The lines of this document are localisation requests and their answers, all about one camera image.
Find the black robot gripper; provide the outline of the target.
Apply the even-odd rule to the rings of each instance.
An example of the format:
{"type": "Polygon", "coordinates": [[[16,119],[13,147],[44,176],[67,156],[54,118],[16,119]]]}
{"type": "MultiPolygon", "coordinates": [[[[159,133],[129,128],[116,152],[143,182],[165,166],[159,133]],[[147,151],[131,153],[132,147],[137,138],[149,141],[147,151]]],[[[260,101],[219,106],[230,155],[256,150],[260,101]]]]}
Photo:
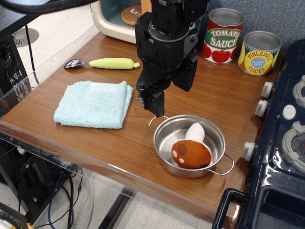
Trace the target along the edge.
{"type": "Polygon", "coordinates": [[[189,92],[197,70],[196,37],[182,14],[146,12],[135,34],[142,72],[136,84],[138,102],[156,117],[164,115],[164,92],[171,83],[189,92]]]}

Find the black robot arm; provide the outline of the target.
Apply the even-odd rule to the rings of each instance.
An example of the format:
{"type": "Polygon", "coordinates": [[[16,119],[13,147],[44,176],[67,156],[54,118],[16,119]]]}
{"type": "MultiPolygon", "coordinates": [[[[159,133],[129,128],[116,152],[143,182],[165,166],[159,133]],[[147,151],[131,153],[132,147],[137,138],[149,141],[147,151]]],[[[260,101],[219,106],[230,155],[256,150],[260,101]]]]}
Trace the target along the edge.
{"type": "Polygon", "coordinates": [[[190,27],[200,22],[206,0],[152,0],[151,12],[135,24],[142,72],[136,83],[138,102],[156,117],[164,115],[164,90],[172,83],[190,91],[197,69],[196,45],[190,27]]]}

